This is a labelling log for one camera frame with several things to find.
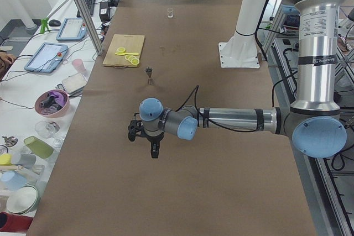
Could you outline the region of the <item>green plastic cup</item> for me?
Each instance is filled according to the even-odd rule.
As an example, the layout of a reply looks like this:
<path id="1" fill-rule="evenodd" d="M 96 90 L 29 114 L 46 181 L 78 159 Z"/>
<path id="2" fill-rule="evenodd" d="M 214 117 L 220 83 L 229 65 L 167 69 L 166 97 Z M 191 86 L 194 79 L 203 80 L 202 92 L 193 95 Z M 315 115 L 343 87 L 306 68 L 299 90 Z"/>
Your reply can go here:
<path id="1" fill-rule="evenodd" d="M 54 149 L 46 142 L 35 136 L 25 138 L 24 144 L 38 157 L 48 159 L 52 156 Z"/>

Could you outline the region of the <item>red container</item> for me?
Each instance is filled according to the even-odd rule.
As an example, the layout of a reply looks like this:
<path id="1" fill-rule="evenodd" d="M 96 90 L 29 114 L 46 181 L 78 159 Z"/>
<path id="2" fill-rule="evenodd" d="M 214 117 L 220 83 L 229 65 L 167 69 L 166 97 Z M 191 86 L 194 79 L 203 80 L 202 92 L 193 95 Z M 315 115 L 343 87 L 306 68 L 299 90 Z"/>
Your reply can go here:
<path id="1" fill-rule="evenodd" d="M 33 217 L 1 212 L 1 232 L 26 233 Z"/>

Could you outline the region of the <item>near blue teach pendant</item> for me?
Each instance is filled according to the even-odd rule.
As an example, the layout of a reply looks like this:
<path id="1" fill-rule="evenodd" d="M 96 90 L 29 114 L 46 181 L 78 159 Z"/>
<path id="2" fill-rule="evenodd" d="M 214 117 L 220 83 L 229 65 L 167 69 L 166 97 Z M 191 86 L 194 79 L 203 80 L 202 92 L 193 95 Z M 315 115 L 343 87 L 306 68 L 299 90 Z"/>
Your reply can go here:
<path id="1" fill-rule="evenodd" d="M 29 72 L 52 73 L 61 63 L 68 51 L 68 46 L 57 43 L 43 43 L 27 62 L 24 69 Z"/>

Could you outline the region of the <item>lemon slice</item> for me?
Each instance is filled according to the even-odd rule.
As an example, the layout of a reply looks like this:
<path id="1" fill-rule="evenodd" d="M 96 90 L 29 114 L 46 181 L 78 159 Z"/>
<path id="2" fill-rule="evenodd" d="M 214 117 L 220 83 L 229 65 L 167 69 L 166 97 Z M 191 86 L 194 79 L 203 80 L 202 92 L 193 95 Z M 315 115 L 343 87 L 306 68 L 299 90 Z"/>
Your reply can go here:
<path id="1" fill-rule="evenodd" d="M 124 47 L 119 47 L 117 50 L 116 50 L 116 53 L 117 54 L 123 54 L 126 52 L 126 48 Z"/>

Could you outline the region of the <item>far blue teach pendant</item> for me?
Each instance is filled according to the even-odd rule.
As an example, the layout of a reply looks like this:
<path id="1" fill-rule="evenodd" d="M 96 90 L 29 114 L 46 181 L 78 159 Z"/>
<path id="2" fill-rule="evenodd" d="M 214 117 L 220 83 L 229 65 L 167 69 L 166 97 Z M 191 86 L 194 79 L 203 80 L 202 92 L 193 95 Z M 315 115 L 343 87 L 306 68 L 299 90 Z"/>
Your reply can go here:
<path id="1" fill-rule="evenodd" d="M 87 28 L 82 18 L 66 18 L 56 37 L 57 41 L 79 41 L 87 33 Z"/>

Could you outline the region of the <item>clear glass measuring cup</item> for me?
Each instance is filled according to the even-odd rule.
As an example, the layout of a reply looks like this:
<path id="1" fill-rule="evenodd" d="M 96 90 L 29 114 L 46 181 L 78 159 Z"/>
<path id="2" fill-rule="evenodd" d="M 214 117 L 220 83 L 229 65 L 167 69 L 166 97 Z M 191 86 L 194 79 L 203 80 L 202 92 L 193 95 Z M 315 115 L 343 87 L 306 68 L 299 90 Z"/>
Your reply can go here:
<path id="1" fill-rule="evenodd" d="M 167 17 L 173 18 L 174 17 L 174 10 L 172 8 L 167 9 Z"/>

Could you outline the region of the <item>black computer mouse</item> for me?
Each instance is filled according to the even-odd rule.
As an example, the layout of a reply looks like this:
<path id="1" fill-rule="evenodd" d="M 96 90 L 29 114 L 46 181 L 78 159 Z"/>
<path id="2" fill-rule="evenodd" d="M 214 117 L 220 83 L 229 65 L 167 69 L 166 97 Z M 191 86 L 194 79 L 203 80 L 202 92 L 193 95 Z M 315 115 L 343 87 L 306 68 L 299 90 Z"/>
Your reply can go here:
<path id="1" fill-rule="evenodd" d="M 61 21 L 56 20 L 56 19 L 52 19 L 49 21 L 49 26 L 51 27 L 59 27 L 61 26 Z"/>

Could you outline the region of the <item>blue teach pendant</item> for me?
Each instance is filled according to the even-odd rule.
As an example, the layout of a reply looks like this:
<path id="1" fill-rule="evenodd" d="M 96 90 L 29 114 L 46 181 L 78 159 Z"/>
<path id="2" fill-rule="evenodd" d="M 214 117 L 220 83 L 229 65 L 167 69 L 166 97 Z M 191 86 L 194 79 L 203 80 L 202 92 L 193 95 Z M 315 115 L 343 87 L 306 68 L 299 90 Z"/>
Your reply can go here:
<path id="1" fill-rule="evenodd" d="M 68 46 L 57 43 L 43 43 L 27 62 L 24 69 L 29 72 L 52 73 L 61 63 L 68 51 Z"/>
<path id="2" fill-rule="evenodd" d="M 66 18 L 56 37 L 57 41 L 79 41 L 87 33 L 87 28 L 82 18 Z"/>

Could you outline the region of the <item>light blue plastic cup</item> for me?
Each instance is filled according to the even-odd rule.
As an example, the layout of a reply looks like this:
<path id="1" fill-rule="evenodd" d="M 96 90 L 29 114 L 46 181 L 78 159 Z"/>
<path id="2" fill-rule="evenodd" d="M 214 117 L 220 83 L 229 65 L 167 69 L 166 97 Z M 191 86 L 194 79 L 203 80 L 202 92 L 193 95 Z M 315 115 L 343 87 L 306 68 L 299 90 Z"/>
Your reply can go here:
<path id="1" fill-rule="evenodd" d="M 7 171 L 2 174 L 1 181 L 11 191 L 18 190 L 27 184 L 27 178 L 15 171 Z"/>

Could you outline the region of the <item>wine glass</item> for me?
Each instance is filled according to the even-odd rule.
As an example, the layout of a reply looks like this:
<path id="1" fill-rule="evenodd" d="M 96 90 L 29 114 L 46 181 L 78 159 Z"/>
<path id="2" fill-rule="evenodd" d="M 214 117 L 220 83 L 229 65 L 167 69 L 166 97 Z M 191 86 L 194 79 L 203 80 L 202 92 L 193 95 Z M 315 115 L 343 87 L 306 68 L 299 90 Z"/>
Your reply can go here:
<path id="1" fill-rule="evenodd" d="M 60 126 L 56 122 L 39 121 L 35 125 L 34 129 L 42 138 L 53 138 L 53 147 L 62 147 L 64 143 L 64 137 L 59 134 Z"/>

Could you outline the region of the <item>white green-rimmed bowl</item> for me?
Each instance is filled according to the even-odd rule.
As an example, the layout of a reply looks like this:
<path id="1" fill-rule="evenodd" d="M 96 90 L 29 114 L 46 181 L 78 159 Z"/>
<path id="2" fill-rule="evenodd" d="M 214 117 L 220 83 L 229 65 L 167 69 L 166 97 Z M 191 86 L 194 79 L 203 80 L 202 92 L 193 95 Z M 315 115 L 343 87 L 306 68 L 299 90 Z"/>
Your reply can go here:
<path id="1" fill-rule="evenodd" d="M 35 210 L 39 201 L 38 189 L 35 186 L 26 185 L 9 196 L 6 208 L 10 213 L 25 214 Z"/>

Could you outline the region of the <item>pink plastic cup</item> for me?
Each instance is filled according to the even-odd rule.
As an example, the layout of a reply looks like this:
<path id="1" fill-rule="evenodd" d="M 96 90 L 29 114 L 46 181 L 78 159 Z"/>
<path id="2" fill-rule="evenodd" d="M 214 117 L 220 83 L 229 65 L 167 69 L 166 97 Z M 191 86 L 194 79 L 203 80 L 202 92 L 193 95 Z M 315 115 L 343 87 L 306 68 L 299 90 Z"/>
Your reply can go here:
<path id="1" fill-rule="evenodd" d="M 74 59 L 72 61 L 72 66 L 75 68 L 75 70 L 78 73 L 83 74 L 83 73 L 86 72 L 86 68 L 85 68 L 84 62 L 81 59 Z"/>

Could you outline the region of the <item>steel jigger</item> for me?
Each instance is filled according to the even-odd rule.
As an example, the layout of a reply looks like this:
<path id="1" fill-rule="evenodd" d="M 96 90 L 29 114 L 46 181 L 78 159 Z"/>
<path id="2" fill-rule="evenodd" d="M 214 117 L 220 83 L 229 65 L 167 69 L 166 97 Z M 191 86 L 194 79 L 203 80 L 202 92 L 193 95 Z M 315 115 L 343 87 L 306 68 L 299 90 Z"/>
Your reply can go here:
<path id="1" fill-rule="evenodd" d="M 146 67 L 145 68 L 145 73 L 148 76 L 148 84 L 149 85 L 153 85 L 154 84 L 154 80 L 152 78 L 153 68 L 152 67 Z"/>

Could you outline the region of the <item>aluminium frame post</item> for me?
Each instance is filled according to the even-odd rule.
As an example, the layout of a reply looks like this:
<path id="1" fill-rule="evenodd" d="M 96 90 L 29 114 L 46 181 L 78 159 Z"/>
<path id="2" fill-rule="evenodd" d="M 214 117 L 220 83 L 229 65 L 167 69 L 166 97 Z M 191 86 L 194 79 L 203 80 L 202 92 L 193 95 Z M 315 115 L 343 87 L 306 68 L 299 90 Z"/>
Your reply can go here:
<path id="1" fill-rule="evenodd" d="M 86 28 L 88 30 L 88 34 L 91 38 L 91 41 L 93 43 L 93 46 L 97 52 L 98 55 L 101 55 L 103 52 L 103 46 L 102 43 L 98 37 L 98 33 L 96 31 L 96 28 L 94 26 L 93 20 L 91 18 L 89 9 L 87 7 L 87 4 L 85 2 L 85 0 L 74 0 L 78 11 L 81 14 L 81 17 L 83 18 L 85 24 L 86 24 Z"/>

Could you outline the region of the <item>pink bowl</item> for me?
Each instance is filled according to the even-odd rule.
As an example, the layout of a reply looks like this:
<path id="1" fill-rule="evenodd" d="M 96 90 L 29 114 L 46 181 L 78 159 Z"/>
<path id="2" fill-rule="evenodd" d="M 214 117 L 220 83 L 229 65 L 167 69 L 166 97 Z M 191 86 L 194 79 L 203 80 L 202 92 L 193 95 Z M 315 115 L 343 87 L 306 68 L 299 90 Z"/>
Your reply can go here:
<path id="1" fill-rule="evenodd" d="M 69 109 L 69 95 L 63 90 L 43 93 L 35 102 L 35 111 L 45 118 L 63 117 Z"/>

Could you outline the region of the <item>bamboo cutting board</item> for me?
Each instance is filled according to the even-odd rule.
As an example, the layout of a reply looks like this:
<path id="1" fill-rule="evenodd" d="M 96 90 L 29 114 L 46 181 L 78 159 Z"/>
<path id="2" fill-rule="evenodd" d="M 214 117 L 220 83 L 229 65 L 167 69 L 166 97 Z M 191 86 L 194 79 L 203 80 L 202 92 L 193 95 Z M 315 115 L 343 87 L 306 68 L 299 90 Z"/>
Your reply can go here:
<path id="1" fill-rule="evenodd" d="M 144 41 L 144 35 L 115 34 L 103 60 L 103 66 L 138 67 Z"/>

